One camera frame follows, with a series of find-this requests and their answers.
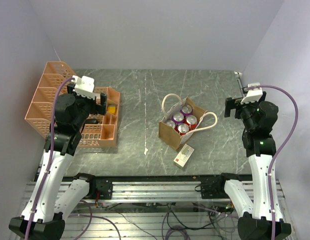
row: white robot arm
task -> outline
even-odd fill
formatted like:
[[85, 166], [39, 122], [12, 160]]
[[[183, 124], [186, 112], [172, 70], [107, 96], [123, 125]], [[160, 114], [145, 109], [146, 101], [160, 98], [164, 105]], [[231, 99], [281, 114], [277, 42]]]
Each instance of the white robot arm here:
[[81, 140], [81, 129], [87, 117], [89, 114], [106, 113], [107, 96], [93, 93], [93, 90], [93, 78], [73, 76], [72, 82], [67, 85], [67, 93], [57, 97], [53, 149], [50, 132], [45, 140], [42, 168], [31, 198], [21, 216], [12, 218], [9, 223], [9, 229], [22, 238], [29, 234], [30, 240], [59, 240], [65, 220], [78, 202], [96, 193], [95, 177], [79, 173], [56, 201], [63, 176]]
[[[231, 109], [236, 109], [235, 118], [241, 119], [245, 129], [242, 135], [246, 156], [251, 168], [253, 180], [253, 202], [243, 188], [236, 174], [226, 174], [223, 190], [231, 199], [238, 215], [238, 233], [242, 240], [267, 240], [271, 238], [272, 213], [275, 212], [276, 240], [282, 240], [292, 232], [291, 225], [283, 222], [276, 189], [275, 164], [269, 167], [276, 153], [275, 141], [270, 135], [278, 116], [278, 107], [265, 101], [266, 92], [262, 88], [249, 90], [243, 98], [227, 98], [225, 117]], [[269, 178], [272, 194], [269, 192]], [[271, 209], [271, 198], [274, 209]]]

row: paper bag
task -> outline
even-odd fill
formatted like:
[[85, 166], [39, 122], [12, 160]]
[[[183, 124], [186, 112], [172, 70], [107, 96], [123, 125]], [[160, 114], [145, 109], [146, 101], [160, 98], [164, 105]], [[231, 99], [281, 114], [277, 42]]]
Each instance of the paper bag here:
[[[178, 98], [179, 102], [176, 103], [168, 112], [165, 112], [164, 110], [164, 103], [167, 97], [174, 96]], [[186, 133], [185, 135], [180, 135], [174, 128], [171, 126], [168, 126], [166, 121], [170, 120], [173, 116], [173, 114], [178, 113], [181, 110], [181, 107], [183, 105], [190, 105], [193, 108], [193, 115], [197, 118], [197, 126], [194, 130]], [[184, 144], [190, 139], [190, 137], [193, 135], [194, 132], [198, 132], [201, 130], [205, 130], [207, 128], [212, 128], [217, 123], [217, 116], [213, 112], [206, 112], [203, 108], [197, 106], [190, 98], [185, 98], [182, 100], [178, 95], [176, 94], [168, 94], [162, 102], [162, 112], [164, 113], [163, 119], [159, 122], [159, 128], [158, 128], [158, 137], [163, 140], [167, 145], [172, 147], [177, 152], [184, 146]], [[203, 117], [205, 115], [214, 115], [215, 117], [215, 123], [209, 127], [199, 128]]]

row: soda can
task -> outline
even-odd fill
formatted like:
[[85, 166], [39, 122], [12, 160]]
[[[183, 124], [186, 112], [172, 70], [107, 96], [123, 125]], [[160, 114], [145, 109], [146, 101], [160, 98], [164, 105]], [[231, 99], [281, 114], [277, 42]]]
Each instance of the soda can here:
[[185, 118], [185, 123], [189, 126], [190, 130], [193, 130], [197, 126], [197, 118], [193, 115], [189, 115]]
[[175, 114], [173, 114], [173, 116], [171, 117], [171, 120], [176, 124], [182, 124], [184, 123], [184, 115], [181, 114], [180, 112], [177, 112]]
[[182, 124], [178, 125], [177, 130], [178, 130], [178, 133], [181, 136], [183, 136], [190, 131], [190, 128], [185, 123], [182, 123]]
[[168, 121], [166, 122], [166, 124], [167, 124], [168, 126], [172, 127], [173, 129], [176, 128], [176, 124], [175, 124], [175, 122], [173, 122], [172, 120], [168, 120]]
[[193, 108], [190, 105], [184, 105], [181, 107], [180, 112], [187, 117], [193, 114]]

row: orange plastic organizer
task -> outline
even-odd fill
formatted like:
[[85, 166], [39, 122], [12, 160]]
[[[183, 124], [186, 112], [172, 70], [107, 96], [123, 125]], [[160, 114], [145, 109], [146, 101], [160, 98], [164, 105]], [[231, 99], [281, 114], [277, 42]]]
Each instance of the orange plastic organizer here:
[[[44, 138], [50, 131], [53, 100], [58, 87], [73, 75], [76, 75], [75, 72], [65, 62], [49, 61], [46, 64], [25, 117], [25, 120]], [[67, 88], [64, 86], [60, 94], [66, 92]], [[97, 119], [99, 124], [85, 125], [79, 147], [115, 147], [121, 94], [111, 87], [95, 87], [94, 92], [107, 94], [107, 105], [116, 106], [116, 112], [115, 114], [107, 112], [105, 116], [90, 115], [88, 118]]]

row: table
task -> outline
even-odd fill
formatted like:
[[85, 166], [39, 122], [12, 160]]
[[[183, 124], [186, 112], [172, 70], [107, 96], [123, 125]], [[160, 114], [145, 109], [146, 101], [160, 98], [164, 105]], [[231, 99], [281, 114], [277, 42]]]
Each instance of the table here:
[[[242, 143], [241, 120], [224, 118], [225, 98], [240, 97], [233, 71], [213, 70], [116, 70], [76, 69], [78, 76], [95, 79], [96, 87], [112, 87], [121, 93], [117, 147], [79, 148], [65, 176], [206, 175], [222, 172], [250, 174]], [[198, 106], [213, 111], [218, 124], [195, 133], [188, 144], [194, 153], [183, 169], [173, 164], [177, 152], [158, 138], [165, 95], [189, 96]], [[176, 103], [168, 98], [166, 109]], [[202, 126], [211, 125], [207, 118]]]

